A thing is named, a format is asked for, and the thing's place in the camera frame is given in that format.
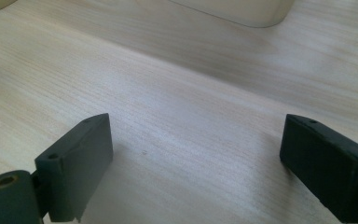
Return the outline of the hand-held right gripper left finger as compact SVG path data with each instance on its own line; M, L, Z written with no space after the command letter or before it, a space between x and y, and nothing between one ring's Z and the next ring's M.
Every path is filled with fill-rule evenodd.
M108 114L79 122L35 159L38 180L49 185L53 222L79 220L113 160Z

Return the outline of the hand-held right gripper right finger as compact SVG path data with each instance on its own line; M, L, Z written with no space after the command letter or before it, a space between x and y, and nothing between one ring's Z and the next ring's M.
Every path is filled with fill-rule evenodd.
M282 163L343 223L358 223L358 144L314 119L288 114Z

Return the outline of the white rounded container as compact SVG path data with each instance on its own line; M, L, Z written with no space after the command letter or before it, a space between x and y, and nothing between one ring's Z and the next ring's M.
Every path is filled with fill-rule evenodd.
M134 0L156 11L174 7L177 12L196 12L220 21L252 28L275 26L286 18L296 0Z

